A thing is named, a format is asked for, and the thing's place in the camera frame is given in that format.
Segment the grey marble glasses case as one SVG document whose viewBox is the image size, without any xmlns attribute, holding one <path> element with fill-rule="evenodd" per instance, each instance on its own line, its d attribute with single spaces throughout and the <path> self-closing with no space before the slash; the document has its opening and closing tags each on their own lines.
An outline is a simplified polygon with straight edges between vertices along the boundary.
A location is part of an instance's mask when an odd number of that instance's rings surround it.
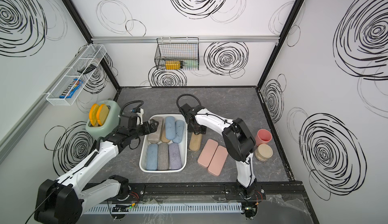
<svg viewBox="0 0 388 224">
<path fill-rule="evenodd" d="M 157 144 L 160 142 L 161 135 L 162 135 L 162 129 L 164 126 L 164 119 L 162 117 L 155 117 L 155 118 L 149 120 L 149 123 L 154 123 L 154 122 L 158 123 L 158 127 L 154 133 L 151 133 L 148 135 L 148 141 L 151 144 Z"/>
</svg>

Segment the blue glasses case front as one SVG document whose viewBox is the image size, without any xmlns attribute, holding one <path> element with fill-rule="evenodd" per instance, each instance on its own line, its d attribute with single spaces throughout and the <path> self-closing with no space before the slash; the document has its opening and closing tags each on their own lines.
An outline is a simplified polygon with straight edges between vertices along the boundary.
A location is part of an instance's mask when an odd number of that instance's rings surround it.
<svg viewBox="0 0 388 224">
<path fill-rule="evenodd" d="M 185 129 L 185 122 L 182 120 L 177 120 L 175 122 L 175 137 L 172 140 L 172 142 L 180 143 L 182 141 L 184 129 Z"/>
</svg>

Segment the blue glasses case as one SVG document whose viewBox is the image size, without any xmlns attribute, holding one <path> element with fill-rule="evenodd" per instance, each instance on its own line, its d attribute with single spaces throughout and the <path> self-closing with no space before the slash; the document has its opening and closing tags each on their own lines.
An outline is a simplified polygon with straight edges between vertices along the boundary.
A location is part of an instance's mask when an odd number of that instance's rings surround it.
<svg viewBox="0 0 388 224">
<path fill-rule="evenodd" d="M 185 129 L 185 122 L 182 120 L 177 120 L 175 122 L 175 137 L 172 140 L 172 142 L 180 143 L 182 141 L 184 129 Z"/>
<path fill-rule="evenodd" d="M 147 148 L 146 170 L 158 169 L 158 144 L 150 144 Z"/>
<path fill-rule="evenodd" d="M 165 136 L 169 140 L 173 140 L 176 136 L 175 118 L 172 116 L 165 118 Z"/>
</svg>

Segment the tan glasses case front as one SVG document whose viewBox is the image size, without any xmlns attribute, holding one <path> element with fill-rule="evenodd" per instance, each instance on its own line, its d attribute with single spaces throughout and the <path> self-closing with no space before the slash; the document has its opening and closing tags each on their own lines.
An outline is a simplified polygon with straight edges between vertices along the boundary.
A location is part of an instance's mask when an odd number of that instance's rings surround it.
<svg viewBox="0 0 388 224">
<path fill-rule="evenodd" d="M 162 131 L 161 142 L 163 142 L 163 143 L 169 143 L 170 142 L 170 140 L 167 139 L 167 137 L 166 137 L 166 131 L 165 130 Z"/>
</svg>

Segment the tan glasses case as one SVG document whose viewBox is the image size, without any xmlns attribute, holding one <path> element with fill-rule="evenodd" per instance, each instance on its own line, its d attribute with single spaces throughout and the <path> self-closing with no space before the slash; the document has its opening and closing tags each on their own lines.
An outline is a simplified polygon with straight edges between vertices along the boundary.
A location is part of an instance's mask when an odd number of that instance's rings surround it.
<svg viewBox="0 0 388 224">
<path fill-rule="evenodd" d="M 189 149 L 193 152 L 199 151 L 202 143 L 202 138 L 203 138 L 202 134 L 192 133 Z"/>
<path fill-rule="evenodd" d="M 167 139 L 167 137 L 166 137 L 166 131 L 165 130 L 162 131 L 161 142 L 163 142 L 163 143 L 169 143 L 170 142 L 170 140 Z"/>
</svg>

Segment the grey fabric glasses case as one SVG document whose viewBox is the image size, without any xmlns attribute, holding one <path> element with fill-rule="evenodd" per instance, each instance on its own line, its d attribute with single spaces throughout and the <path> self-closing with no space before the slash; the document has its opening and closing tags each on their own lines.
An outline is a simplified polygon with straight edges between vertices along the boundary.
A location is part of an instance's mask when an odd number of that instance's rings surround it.
<svg viewBox="0 0 388 224">
<path fill-rule="evenodd" d="M 169 168 L 169 146 L 167 143 L 161 143 L 158 146 L 158 169 L 168 170 Z"/>
</svg>

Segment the pink glasses case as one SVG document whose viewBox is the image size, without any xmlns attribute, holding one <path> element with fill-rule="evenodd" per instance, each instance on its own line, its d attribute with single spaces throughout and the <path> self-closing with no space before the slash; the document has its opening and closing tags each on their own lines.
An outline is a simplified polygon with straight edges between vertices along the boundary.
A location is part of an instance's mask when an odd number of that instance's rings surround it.
<svg viewBox="0 0 388 224">
<path fill-rule="evenodd" d="M 208 139 L 197 160 L 197 163 L 204 168 L 209 167 L 218 146 L 218 142 L 213 139 Z"/>
<path fill-rule="evenodd" d="M 219 176 L 228 157 L 227 149 L 223 146 L 218 146 L 215 154 L 207 168 L 208 173 Z"/>
</svg>

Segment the purple glasses case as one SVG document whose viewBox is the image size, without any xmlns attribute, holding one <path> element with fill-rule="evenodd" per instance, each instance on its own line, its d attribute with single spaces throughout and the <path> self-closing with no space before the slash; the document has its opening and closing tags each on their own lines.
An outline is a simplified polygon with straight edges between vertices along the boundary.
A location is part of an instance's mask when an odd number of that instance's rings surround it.
<svg viewBox="0 0 388 224">
<path fill-rule="evenodd" d="M 177 143 L 171 143 L 169 145 L 169 165 L 171 170 L 182 168 L 180 149 Z"/>
</svg>

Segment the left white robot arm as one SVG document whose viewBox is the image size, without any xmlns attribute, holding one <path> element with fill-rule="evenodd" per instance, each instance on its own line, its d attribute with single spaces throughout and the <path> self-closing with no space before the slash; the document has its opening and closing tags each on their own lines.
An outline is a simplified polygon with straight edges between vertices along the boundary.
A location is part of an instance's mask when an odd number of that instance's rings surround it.
<svg viewBox="0 0 388 224">
<path fill-rule="evenodd" d="M 132 140 L 156 132 L 158 126 L 153 119 L 131 129 L 118 126 L 77 166 L 54 181 L 44 181 L 38 189 L 32 214 L 34 220 L 42 224 L 75 224 L 85 212 L 105 200 L 126 200 L 131 195 L 131 188 L 128 179 L 119 175 L 113 175 L 92 188 L 85 187 Z"/>
</svg>

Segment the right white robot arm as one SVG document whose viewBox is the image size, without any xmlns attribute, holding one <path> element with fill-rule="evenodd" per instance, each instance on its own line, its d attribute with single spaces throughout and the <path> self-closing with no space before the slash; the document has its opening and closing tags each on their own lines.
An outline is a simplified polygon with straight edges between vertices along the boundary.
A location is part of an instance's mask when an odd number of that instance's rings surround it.
<svg viewBox="0 0 388 224">
<path fill-rule="evenodd" d="M 209 128 L 223 137 L 229 156 L 236 162 L 240 195 L 244 199 L 249 199 L 254 194 L 257 184 L 253 170 L 253 157 L 257 145 L 245 122 L 240 118 L 232 120 L 221 117 L 202 105 L 191 107 L 185 104 L 179 105 L 178 109 L 186 120 L 189 132 L 204 134 L 206 128 Z"/>
</svg>

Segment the white plastic storage tray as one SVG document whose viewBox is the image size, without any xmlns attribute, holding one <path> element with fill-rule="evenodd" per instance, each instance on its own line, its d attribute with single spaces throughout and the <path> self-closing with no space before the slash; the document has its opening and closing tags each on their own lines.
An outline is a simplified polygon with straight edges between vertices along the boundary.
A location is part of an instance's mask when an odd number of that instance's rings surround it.
<svg viewBox="0 0 388 224">
<path fill-rule="evenodd" d="M 174 173 L 182 171 L 187 165 L 188 131 L 187 124 L 179 114 L 157 114 L 151 117 L 159 123 L 155 133 L 145 136 L 142 144 L 139 167 L 146 173 Z M 179 142 L 166 138 L 166 123 L 173 128 L 179 125 L 182 133 Z"/>
</svg>

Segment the mint green toaster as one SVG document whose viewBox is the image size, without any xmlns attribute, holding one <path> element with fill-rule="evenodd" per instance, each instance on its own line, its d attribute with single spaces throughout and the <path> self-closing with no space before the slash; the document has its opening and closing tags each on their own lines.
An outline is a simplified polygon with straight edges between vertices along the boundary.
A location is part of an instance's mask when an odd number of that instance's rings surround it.
<svg viewBox="0 0 388 224">
<path fill-rule="evenodd" d="M 113 100 L 100 101 L 97 104 L 99 106 L 102 104 L 106 104 L 109 107 L 110 111 L 107 120 L 103 126 L 99 126 L 97 123 L 96 126 L 93 127 L 88 119 L 85 129 L 95 140 L 97 140 L 99 137 L 107 136 L 114 130 L 114 128 L 119 125 L 119 113 L 121 110 L 117 102 Z"/>
</svg>

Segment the right yellow toast slice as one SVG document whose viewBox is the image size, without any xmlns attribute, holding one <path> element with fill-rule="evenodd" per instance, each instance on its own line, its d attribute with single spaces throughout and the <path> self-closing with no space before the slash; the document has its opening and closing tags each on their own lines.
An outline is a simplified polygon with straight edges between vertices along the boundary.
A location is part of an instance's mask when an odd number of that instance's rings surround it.
<svg viewBox="0 0 388 224">
<path fill-rule="evenodd" d="M 99 106 L 97 113 L 96 113 L 96 119 L 99 126 L 103 126 L 104 123 L 107 120 L 108 114 L 109 114 L 109 107 L 106 104 L 102 104 Z"/>
</svg>

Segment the yellow toast slice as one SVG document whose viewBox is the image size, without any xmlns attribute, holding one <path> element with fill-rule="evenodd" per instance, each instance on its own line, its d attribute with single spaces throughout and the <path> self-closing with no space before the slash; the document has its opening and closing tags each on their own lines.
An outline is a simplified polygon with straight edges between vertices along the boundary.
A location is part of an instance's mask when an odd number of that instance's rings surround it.
<svg viewBox="0 0 388 224">
<path fill-rule="evenodd" d="M 94 104 L 90 111 L 89 111 L 89 121 L 90 121 L 90 124 L 95 127 L 96 124 L 98 123 L 98 120 L 97 120 L 97 111 L 99 109 L 99 105 L 98 104 Z"/>
<path fill-rule="evenodd" d="M 99 106 L 97 113 L 96 113 L 96 119 L 99 126 L 103 126 L 104 123 L 107 120 L 108 114 L 109 114 L 109 107 L 106 104 L 102 104 Z"/>
</svg>

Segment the green item in basket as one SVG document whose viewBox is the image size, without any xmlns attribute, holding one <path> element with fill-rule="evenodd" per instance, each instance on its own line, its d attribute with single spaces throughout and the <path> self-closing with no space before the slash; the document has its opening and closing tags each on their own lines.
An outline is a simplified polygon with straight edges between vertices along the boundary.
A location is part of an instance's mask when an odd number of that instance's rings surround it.
<svg viewBox="0 0 388 224">
<path fill-rule="evenodd" d="M 198 60 L 184 60 L 183 61 L 184 70 L 199 70 L 199 61 Z"/>
</svg>

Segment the yellow box in basket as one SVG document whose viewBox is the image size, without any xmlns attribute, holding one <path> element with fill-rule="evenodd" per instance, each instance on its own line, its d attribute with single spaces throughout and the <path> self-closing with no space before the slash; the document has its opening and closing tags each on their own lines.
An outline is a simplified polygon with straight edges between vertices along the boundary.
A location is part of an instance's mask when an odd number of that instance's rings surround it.
<svg viewBox="0 0 388 224">
<path fill-rule="evenodd" d="M 180 70 L 182 68 L 183 68 L 182 61 L 172 61 L 172 60 L 165 61 L 166 70 Z"/>
</svg>

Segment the left yellow toast slice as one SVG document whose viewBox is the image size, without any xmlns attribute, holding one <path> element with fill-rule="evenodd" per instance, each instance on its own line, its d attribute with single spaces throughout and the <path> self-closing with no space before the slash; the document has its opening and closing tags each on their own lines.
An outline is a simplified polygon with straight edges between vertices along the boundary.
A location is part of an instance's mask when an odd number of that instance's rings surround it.
<svg viewBox="0 0 388 224">
<path fill-rule="evenodd" d="M 89 121 L 90 121 L 90 124 L 95 127 L 96 124 L 98 123 L 98 120 L 97 120 L 97 111 L 99 109 L 99 105 L 98 104 L 94 104 L 90 111 L 89 111 Z"/>
</svg>

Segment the pink cup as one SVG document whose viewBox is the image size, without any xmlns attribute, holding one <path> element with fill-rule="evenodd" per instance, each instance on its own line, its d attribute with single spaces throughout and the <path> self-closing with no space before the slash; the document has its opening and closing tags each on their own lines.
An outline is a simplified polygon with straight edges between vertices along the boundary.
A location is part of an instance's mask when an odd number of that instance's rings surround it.
<svg viewBox="0 0 388 224">
<path fill-rule="evenodd" d="M 266 129 L 260 129 L 255 135 L 256 146 L 268 144 L 272 140 L 272 134 Z"/>
</svg>

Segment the blue candy packet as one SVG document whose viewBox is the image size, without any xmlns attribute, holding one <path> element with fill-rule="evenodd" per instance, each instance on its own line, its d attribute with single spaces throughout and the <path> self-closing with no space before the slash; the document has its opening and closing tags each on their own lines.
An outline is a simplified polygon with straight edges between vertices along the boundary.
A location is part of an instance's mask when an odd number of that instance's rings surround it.
<svg viewBox="0 0 388 224">
<path fill-rule="evenodd" d="M 59 96 L 60 99 L 68 99 L 72 98 L 75 92 L 83 85 L 83 81 L 81 79 L 73 79 L 70 85 L 63 91 L 63 93 Z"/>
</svg>

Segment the black remote control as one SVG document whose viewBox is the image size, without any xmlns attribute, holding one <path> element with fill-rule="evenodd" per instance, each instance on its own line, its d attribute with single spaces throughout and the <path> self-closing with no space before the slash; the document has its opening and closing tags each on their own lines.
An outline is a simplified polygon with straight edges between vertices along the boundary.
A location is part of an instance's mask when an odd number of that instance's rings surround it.
<svg viewBox="0 0 388 224">
<path fill-rule="evenodd" d="M 89 74 L 92 71 L 94 71 L 97 67 L 93 64 L 90 64 L 89 66 L 86 66 L 84 68 L 79 69 L 77 72 L 81 75 Z"/>
</svg>

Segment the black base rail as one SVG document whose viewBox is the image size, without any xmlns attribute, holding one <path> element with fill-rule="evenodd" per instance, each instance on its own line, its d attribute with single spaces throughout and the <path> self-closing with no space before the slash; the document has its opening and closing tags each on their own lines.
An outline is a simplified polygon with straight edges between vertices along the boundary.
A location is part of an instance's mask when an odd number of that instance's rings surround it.
<svg viewBox="0 0 388 224">
<path fill-rule="evenodd" d="M 244 207 L 253 207 L 268 200 L 271 196 L 280 195 L 282 200 L 301 199 L 308 203 L 306 190 L 301 182 L 257 182 L 253 190 L 247 193 L 236 182 L 223 183 L 130 183 L 131 190 L 127 200 L 118 197 L 106 197 L 103 202 L 140 204 L 155 197 L 157 202 L 168 197 L 181 198 L 185 202 L 195 198 L 210 197 L 216 202 L 237 202 Z"/>
</svg>

